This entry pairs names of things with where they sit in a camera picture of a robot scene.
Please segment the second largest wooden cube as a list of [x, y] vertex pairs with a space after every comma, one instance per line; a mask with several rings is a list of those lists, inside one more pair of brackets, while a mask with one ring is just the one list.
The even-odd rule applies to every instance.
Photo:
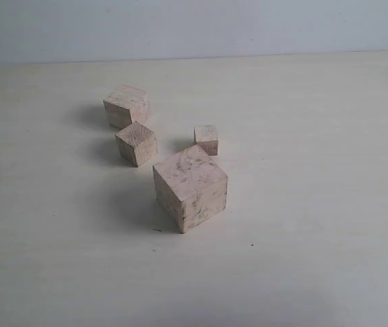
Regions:
[[124, 129], [138, 121], [145, 124], [151, 116], [147, 93], [122, 84], [103, 99], [109, 125]]

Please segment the smallest wooden cube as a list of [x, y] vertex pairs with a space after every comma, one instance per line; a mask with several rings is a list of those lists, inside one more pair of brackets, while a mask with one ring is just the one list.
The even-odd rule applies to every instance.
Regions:
[[218, 155], [218, 131], [215, 125], [202, 125], [194, 128], [194, 142], [209, 156]]

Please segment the third largest wooden cube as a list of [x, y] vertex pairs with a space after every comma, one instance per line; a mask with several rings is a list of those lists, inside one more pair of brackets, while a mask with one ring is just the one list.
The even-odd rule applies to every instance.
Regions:
[[138, 121], [118, 131], [115, 139], [120, 156], [135, 167], [143, 165], [158, 152], [155, 132]]

